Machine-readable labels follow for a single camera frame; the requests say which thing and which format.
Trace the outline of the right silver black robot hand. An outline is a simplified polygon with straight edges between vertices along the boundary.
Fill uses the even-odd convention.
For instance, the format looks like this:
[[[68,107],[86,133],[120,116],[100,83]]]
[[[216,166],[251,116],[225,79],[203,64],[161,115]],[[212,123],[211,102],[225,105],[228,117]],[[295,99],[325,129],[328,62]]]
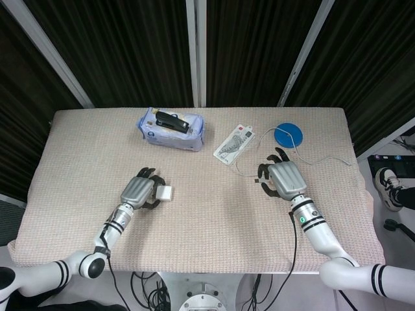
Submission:
[[[272,163],[261,163],[257,169],[257,182],[261,184],[269,197],[282,198],[291,201],[305,194],[307,184],[298,167],[292,162],[285,151],[275,147],[278,155],[267,157]]]

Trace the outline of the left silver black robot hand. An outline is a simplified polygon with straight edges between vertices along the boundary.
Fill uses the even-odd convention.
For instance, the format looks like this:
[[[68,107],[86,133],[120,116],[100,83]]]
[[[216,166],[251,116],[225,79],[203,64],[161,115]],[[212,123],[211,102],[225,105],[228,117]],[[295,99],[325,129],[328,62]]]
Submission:
[[[155,209],[161,200],[156,198],[157,189],[165,186],[165,180],[154,175],[155,168],[144,167],[133,177],[121,194],[121,203],[128,204],[133,210]]]

